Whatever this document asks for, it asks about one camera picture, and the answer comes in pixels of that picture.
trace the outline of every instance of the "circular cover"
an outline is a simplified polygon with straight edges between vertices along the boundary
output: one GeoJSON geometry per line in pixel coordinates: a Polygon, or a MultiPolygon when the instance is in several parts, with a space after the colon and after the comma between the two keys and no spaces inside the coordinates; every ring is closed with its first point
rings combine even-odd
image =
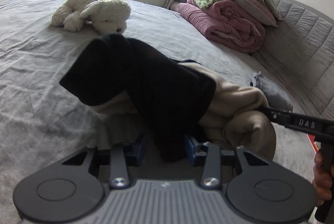
{"type": "Polygon", "coordinates": [[[301,222],[312,213],[312,185],[284,168],[250,167],[227,187],[231,205],[246,217],[264,223],[301,222]]]}
{"type": "Polygon", "coordinates": [[[37,223],[77,220],[104,197],[102,184],[86,169],[73,166],[43,169],[21,181],[13,201],[21,217],[37,223]]]}

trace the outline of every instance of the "stuffed dog's head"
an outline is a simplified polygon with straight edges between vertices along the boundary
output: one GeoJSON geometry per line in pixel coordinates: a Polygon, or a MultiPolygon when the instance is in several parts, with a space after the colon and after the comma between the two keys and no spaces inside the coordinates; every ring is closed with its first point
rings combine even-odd
{"type": "Polygon", "coordinates": [[[123,33],[127,27],[131,8],[122,0],[100,0],[88,4],[81,18],[90,18],[95,30],[100,33],[123,33]]]}

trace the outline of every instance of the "stuffed animal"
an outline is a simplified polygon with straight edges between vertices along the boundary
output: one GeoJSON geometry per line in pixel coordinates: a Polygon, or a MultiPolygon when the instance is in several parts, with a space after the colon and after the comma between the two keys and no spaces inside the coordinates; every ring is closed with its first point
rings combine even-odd
{"type": "Polygon", "coordinates": [[[123,0],[67,0],[52,16],[51,25],[76,32],[89,20],[100,33],[123,33],[130,13],[123,0]]]}

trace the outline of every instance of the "gray upholstered headboard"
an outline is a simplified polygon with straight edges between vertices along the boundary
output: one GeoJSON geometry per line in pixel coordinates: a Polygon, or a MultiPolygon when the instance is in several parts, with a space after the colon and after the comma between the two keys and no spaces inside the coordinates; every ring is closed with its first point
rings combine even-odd
{"type": "Polygon", "coordinates": [[[294,0],[275,0],[283,21],[266,27],[253,56],[298,99],[306,114],[334,119],[334,20],[294,0]]]}

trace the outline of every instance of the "gray pouch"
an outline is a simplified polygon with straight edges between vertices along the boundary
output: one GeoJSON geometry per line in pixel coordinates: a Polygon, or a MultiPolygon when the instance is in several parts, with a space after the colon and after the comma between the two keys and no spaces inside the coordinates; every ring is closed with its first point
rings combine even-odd
{"type": "Polygon", "coordinates": [[[254,73],[250,85],[261,89],[270,107],[284,111],[293,110],[293,104],[288,94],[278,84],[264,77],[261,72],[254,73]]]}

